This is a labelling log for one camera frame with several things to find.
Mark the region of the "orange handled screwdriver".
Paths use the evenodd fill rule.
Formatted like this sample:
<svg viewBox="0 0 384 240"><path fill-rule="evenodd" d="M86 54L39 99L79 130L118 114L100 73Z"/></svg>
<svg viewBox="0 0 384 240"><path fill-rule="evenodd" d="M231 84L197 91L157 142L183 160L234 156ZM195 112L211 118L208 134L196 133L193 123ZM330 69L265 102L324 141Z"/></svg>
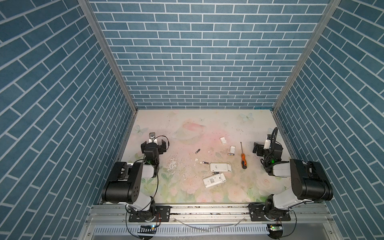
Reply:
<svg viewBox="0 0 384 240"><path fill-rule="evenodd" d="M242 163L242 168L243 169L247 169L247 161L246 161L246 156L244 154L244 150L243 150L243 144L242 142L240 142L241 144L241 163Z"/></svg>

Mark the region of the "white battery cover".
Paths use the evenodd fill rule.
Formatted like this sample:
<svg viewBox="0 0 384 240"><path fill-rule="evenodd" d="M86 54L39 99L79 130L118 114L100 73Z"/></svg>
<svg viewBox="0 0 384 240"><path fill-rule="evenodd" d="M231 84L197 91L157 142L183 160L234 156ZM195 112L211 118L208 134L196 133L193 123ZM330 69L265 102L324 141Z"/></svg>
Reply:
<svg viewBox="0 0 384 240"><path fill-rule="evenodd" d="M227 140L225 139L225 137L221 137L220 138L220 141L223 145L227 144Z"/></svg>
<svg viewBox="0 0 384 240"><path fill-rule="evenodd" d="M231 154L234 154L234 153L235 153L235 150L236 150L236 147L235 147L235 146L231 146L231 147L230 147L230 153L231 153Z"/></svg>

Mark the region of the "white remote control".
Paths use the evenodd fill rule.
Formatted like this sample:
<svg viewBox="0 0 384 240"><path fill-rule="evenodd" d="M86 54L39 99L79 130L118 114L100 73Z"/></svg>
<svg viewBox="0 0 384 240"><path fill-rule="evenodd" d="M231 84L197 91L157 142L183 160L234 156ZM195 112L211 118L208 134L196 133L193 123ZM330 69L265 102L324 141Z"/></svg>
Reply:
<svg viewBox="0 0 384 240"><path fill-rule="evenodd" d="M210 171L214 173L215 172L219 172L219 173L232 172L232 166L229 163L210 163L209 166L210 166Z"/></svg>
<svg viewBox="0 0 384 240"><path fill-rule="evenodd" d="M226 181L227 179L223 173L215 174L203 179L205 188L211 188L211 187L223 184Z"/></svg>

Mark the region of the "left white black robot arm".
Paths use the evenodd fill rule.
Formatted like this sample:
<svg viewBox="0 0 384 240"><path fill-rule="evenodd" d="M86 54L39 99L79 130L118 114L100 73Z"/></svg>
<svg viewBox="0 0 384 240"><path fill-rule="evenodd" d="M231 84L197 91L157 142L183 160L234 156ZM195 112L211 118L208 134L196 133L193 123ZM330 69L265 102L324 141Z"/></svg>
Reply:
<svg viewBox="0 0 384 240"><path fill-rule="evenodd" d="M116 162L102 189L104 203L125 204L136 213L155 215L155 197L141 192L142 179L159 178L160 155L168 150L169 141L141 144L144 157L134 163Z"/></svg>

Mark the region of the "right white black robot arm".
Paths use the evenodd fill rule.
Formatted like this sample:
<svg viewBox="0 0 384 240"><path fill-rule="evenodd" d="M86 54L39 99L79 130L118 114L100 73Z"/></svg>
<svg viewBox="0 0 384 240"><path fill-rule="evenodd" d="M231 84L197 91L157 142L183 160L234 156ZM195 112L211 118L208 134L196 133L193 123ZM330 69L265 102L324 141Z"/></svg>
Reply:
<svg viewBox="0 0 384 240"><path fill-rule="evenodd" d="M283 147L267 140L264 145L254 143L253 153L262 157L261 163L269 176L288 178L291 186L279 194L271 194L262 213L269 220L288 215L291 208L301 204L330 201L334 196L331 183L318 162L297 159L283 161Z"/></svg>

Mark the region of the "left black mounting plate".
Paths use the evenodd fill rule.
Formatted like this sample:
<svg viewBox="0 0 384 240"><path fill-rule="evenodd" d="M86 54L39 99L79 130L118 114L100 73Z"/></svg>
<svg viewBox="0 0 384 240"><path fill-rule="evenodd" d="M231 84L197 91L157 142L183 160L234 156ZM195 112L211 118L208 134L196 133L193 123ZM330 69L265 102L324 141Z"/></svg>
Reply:
<svg viewBox="0 0 384 240"><path fill-rule="evenodd" d="M128 208L128 217L130 223L155 222L156 217L158 222L169 222L171 215L171 206L151 206L147 211L135 211L133 208Z"/></svg>

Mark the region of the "black mounting plate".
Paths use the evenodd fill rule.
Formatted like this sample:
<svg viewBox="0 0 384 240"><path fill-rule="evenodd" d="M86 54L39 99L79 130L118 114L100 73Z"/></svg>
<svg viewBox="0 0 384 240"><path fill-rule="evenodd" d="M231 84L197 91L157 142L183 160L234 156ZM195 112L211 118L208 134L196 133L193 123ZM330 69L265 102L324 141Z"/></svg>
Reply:
<svg viewBox="0 0 384 240"><path fill-rule="evenodd" d="M171 206L151 206L147 211L135 211L133 208L128 208L128 217L130 223L155 222L156 217L158 222L169 222L171 215Z"/></svg>
<svg viewBox="0 0 384 240"><path fill-rule="evenodd" d="M289 211L287 210L279 210L275 207L265 206L259 203L249 204L248 209L252 222L289 222L291 220Z"/></svg>

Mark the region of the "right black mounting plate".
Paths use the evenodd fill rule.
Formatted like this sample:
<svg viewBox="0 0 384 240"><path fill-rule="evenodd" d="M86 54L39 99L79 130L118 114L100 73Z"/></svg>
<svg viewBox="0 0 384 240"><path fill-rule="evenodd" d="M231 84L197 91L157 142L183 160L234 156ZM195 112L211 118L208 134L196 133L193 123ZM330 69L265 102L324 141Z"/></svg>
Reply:
<svg viewBox="0 0 384 240"><path fill-rule="evenodd" d="M287 210L279 210L275 207L265 206L259 203L249 204L248 209L252 222L289 222L291 220L289 211Z"/></svg>

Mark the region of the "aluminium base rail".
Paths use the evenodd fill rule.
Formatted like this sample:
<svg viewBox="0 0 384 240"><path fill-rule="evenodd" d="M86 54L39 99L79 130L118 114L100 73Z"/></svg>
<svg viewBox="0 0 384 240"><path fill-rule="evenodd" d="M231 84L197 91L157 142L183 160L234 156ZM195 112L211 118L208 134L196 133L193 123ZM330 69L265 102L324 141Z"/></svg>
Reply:
<svg viewBox="0 0 384 240"><path fill-rule="evenodd" d="M130 223L122 205L94 205L80 234L81 240L339 240L342 235L324 204L293 208L289 222L252 222L248 205L241 204L163 204L171 206L169 222ZM189 237L94 236L95 227L142 225L156 229L162 225L266 224L268 235L208 235Z"/></svg>

